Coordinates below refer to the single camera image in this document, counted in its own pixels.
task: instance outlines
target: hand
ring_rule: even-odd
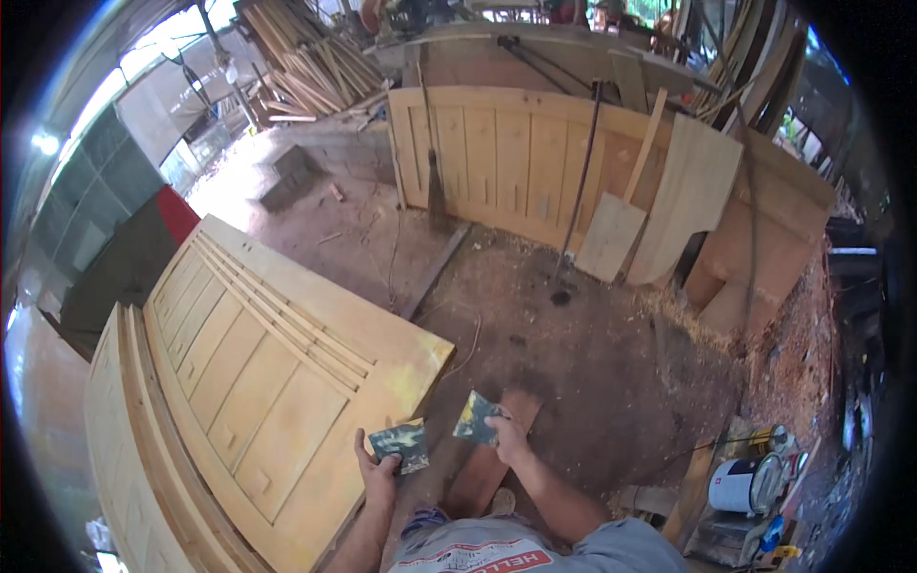
[[[359,474],[363,477],[363,486],[366,487],[366,505],[380,509],[390,509],[395,504],[395,477],[394,471],[401,463],[401,456],[392,454],[382,459],[379,464],[363,447],[363,438],[366,432],[357,428],[357,438],[354,440],[353,449],[357,453]]]
[[[503,406],[498,406],[503,416],[488,416],[484,423],[497,433],[497,456],[500,461],[514,467],[520,460],[532,454],[532,448],[525,437],[526,431],[513,414]]]

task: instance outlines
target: white paint bucket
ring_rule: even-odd
[[[715,510],[767,513],[777,499],[782,473],[777,454],[730,459],[713,473],[707,499]]]

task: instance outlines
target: broom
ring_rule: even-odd
[[[427,153],[427,160],[430,162],[430,184],[426,196],[426,209],[429,216],[431,228],[440,229],[446,223],[446,194],[443,191],[443,183],[439,180],[439,168],[436,162],[436,150],[433,145],[433,124],[430,122],[430,102],[426,99],[426,84],[424,84],[424,73],[420,70],[420,62],[417,62],[417,78],[420,81],[420,89],[424,93],[424,107],[426,108],[426,129],[430,137],[430,151]]]

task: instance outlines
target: dirt floor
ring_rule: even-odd
[[[344,202],[331,193],[332,184]],[[200,211],[205,204],[283,255],[396,313],[449,237],[432,233],[423,212],[399,211],[391,186],[337,176],[316,176],[308,193],[279,214],[228,201],[215,184],[195,189],[192,206]],[[705,332],[670,292],[612,286],[570,269],[563,286],[571,300],[555,306],[548,278],[556,256],[475,225],[422,306],[415,321],[454,342],[458,352],[421,413],[431,467],[399,486],[382,570],[415,505],[441,499],[471,450],[451,436],[471,389],[494,401],[508,388],[541,399],[533,449],[613,510],[616,492],[628,484],[677,488],[690,461],[686,454],[698,440],[718,435],[734,414],[761,426],[786,424],[806,447],[816,435],[833,432],[832,321],[825,318],[830,308],[820,258],[784,315],[738,359],[735,345]],[[512,472],[504,485],[515,492],[517,511],[544,531]]]

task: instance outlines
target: gray t-shirt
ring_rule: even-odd
[[[686,573],[684,559],[648,523],[602,525],[569,556],[530,527],[499,517],[461,519],[411,534],[389,573]]]

